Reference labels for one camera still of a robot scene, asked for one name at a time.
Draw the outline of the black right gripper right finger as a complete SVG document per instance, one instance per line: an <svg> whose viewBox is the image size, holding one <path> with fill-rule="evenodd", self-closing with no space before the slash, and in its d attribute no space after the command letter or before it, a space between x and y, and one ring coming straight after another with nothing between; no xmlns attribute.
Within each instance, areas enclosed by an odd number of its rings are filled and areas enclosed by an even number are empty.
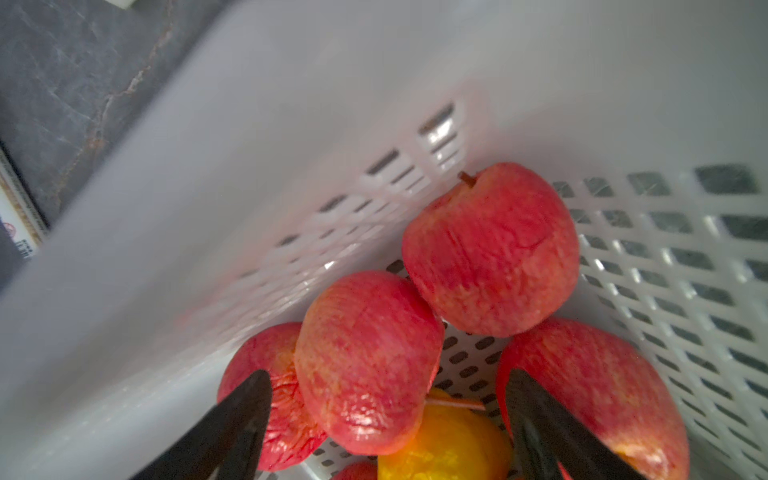
<svg viewBox="0 0 768 480"><path fill-rule="evenodd" d="M505 405L518 463L526 479L640 479L527 372L514 369Z"/></svg>

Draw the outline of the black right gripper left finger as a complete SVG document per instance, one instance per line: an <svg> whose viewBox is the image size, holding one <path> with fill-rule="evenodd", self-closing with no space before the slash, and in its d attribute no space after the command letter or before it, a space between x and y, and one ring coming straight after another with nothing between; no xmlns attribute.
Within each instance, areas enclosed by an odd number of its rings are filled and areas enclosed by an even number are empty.
<svg viewBox="0 0 768 480"><path fill-rule="evenodd" d="M251 374L136 479L253 479L271 412L265 370Z"/></svg>

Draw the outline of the red apple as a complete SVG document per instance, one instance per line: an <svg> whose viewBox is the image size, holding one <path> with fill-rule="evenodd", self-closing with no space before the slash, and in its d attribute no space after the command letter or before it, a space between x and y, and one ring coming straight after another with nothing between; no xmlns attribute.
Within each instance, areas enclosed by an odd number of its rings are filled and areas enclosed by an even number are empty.
<svg viewBox="0 0 768 480"><path fill-rule="evenodd" d="M442 319L509 337L558 310L579 276L574 222L555 189L512 162L462 173L406 227L402 260Z"/></svg>
<svg viewBox="0 0 768 480"><path fill-rule="evenodd" d="M690 448L681 414L654 367L628 342L575 320L551 317L514 336L500 357L496 396L522 369L610 450L647 479L686 479Z"/></svg>
<svg viewBox="0 0 768 480"><path fill-rule="evenodd" d="M297 341L307 410L352 454L400 450L421 424L444 334L410 281L386 271L338 279L308 308Z"/></svg>
<svg viewBox="0 0 768 480"><path fill-rule="evenodd" d="M336 473L332 480L377 480L378 467L375 463L361 461L349 464Z"/></svg>
<svg viewBox="0 0 768 480"><path fill-rule="evenodd" d="M223 401L252 373L265 370L272 386L272 403L258 469L278 472L315 452L327 433L313 419L300 390L294 354L300 322L272 326L249 338L227 365L217 393Z"/></svg>

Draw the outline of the yellow lemon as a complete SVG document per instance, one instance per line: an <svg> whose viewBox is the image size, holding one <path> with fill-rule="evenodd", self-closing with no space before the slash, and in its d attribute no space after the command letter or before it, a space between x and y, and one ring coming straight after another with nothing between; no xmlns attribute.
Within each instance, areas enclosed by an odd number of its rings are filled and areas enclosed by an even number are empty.
<svg viewBox="0 0 768 480"><path fill-rule="evenodd" d="M505 479L513 464L507 433L463 407L428 404L417 434L378 458L380 479Z"/></svg>

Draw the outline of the white plastic basket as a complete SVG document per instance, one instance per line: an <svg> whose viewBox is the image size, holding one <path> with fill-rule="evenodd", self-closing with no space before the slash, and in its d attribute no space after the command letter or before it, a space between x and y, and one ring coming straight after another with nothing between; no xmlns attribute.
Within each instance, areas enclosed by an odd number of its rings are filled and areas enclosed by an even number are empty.
<svg viewBox="0 0 768 480"><path fill-rule="evenodd" d="M1 475L128 479L238 347L503 161L555 189L560 315L630 343L695 479L767 475L763 1L240 1L1 300Z"/></svg>

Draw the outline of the black and white marker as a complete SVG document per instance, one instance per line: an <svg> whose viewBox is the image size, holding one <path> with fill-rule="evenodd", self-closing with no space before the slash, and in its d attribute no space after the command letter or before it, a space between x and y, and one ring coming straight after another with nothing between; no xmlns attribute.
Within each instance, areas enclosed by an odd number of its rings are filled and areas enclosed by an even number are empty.
<svg viewBox="0 0 768 480"><path fill-rule="evenodd" d="M23 259L38 253L48 229L13 165L1 151L1 222Z"/></svg>

